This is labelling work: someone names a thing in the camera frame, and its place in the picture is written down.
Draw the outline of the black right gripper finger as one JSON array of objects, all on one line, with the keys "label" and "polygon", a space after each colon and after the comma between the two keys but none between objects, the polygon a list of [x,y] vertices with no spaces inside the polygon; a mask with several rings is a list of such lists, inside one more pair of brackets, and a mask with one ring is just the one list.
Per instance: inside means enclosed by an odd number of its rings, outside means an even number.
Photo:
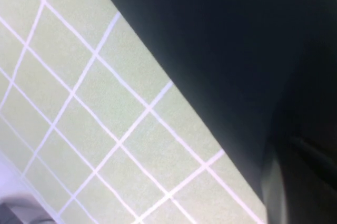
[{"label": "black right gripper finger", "polygon": [[336,223],[336,162],[301,138],[268,142],[264,205],[268,223]]}]

